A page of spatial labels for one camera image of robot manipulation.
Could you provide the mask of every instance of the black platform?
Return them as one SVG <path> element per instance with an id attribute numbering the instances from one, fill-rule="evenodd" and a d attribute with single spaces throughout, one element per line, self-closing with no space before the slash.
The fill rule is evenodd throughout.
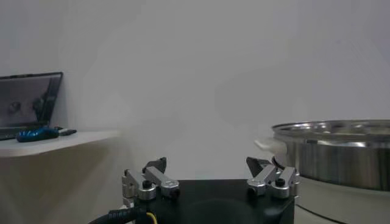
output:
<path id="1" fill-rule="evenodd" d="M 136 201 L 153 211 L 159 224 L 293 224 L 294 197 L 281 200 L 266 195 L 250 197 L 246 180 L 181 180 L 176 201 L 161 197 Z M 150 220 L 137 220 L 137 224 Z"/>

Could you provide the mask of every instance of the pot handle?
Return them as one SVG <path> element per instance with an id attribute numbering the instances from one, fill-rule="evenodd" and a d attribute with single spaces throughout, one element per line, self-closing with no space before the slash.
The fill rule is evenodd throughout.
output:
<path id="1" fill-rule="evenodd" d="M 262 138 L 255 141 L 255 145 L 262 151 L 271 152 L 273 154 L 287 154 L 286 143 L 276 140 L 275 138 Z"/>

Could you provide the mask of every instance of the blue tool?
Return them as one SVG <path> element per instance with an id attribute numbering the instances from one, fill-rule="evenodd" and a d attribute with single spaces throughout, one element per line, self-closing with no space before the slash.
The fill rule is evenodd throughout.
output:
<path id="1" fill-rule="evenodd" d="M 16 135 L 18 142 L 34 142 L 45 139 L 58 138 L 59 131 L 54 128 L 42 127 L 36 130 L 21 131 Z"/>

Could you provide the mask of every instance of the cooking pot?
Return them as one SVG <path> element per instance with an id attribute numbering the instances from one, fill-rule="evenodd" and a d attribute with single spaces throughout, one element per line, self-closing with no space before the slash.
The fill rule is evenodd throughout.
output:
<path id="1" fill-rule="evenodd" d="M 304 178 L 390 191 L 390 120 L 313 121 L 272 127 L 257 140 L 277 166 L 294 166 Z"/>

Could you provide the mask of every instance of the wall shelf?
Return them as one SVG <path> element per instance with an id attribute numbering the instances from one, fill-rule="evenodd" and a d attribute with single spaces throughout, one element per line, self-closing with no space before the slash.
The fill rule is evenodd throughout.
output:
<path id="1" fill-rule="evenodd" d="M 119 131 L 78 131 L 69 136 L 60 136 L 37 142 L 18 142 L 16 139 L 0 141 L 0 158 L 29 156 L 76 145 L 96 142 L 120 136 Z"/>

